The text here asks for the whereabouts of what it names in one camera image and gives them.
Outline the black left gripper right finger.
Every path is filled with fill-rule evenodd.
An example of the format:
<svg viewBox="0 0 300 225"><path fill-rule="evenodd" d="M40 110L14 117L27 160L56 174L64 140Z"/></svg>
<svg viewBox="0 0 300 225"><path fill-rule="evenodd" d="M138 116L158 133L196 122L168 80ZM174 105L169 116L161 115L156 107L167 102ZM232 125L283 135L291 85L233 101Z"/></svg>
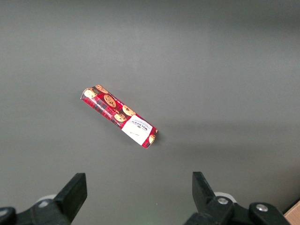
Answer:
<svg viewBox="0 0 300 225"><path fill-rule="evenodd" d="M186 225L227 225L234 214L234 203L225 196L216 196L202 172L193 172L192 196L197 212Z"/></svg>

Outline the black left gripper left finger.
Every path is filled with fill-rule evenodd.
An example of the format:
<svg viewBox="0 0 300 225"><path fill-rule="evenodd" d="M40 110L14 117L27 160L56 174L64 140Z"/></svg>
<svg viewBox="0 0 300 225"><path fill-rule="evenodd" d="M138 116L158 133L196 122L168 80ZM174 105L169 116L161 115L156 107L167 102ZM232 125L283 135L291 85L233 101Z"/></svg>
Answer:
<svg viewBox="0 0 300 225"><path fill-rule="evenodd" d="M53 198L42 199L17 214L18 225L69 225L87 198L85 173L77 173Z"/></svg>

